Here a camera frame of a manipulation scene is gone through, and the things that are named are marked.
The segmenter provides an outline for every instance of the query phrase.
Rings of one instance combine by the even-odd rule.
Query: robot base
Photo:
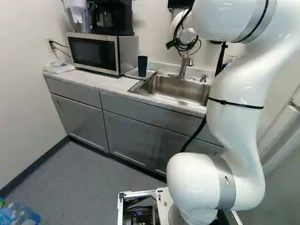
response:
[[[217,219],[218,210],[203,209],[203,211],[197,211],[196,222],[187,223],[174,204],[168,187],[156,189],[156,199],[161,225],[209,225],[214,219]]]

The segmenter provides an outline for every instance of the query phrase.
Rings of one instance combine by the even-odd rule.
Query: microwave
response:
[[[138,36],[67,33],[75,67],[123,75],[137,67]]]

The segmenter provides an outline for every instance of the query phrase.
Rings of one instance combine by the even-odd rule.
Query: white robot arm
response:
[[[246,52],[215,78],[209,94],[207,123],[224,153],[179,153],[168,163],[169,192],[187,224],[209,224],[217,209],[249,210],[262,201],[259,116],[273,78],[299,50],[299,24],[298,0],[195,0],[185,29],[242,42]]]

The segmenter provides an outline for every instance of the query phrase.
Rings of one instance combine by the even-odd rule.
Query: gray cabinet door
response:
[[[110,153],[150,168],[155,127],[104,111]]]
[[[51,95],[68,135],[108,151],[102,110]]]
[[[182,146],[188,140],[188,137],[168,130],[160,128],[156,129],[151,167],[156,172],[165,175],[169,159],[180,152]],[[213,156],[218,151],[222,150],[222,147],[195,139],[189,144],[186,152],[202,153]]]

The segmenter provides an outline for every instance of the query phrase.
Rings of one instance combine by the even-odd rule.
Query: sink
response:
[[[180,105],[207,105],[210,85],[164,74],[154,75],[139,82],[128,92]]]

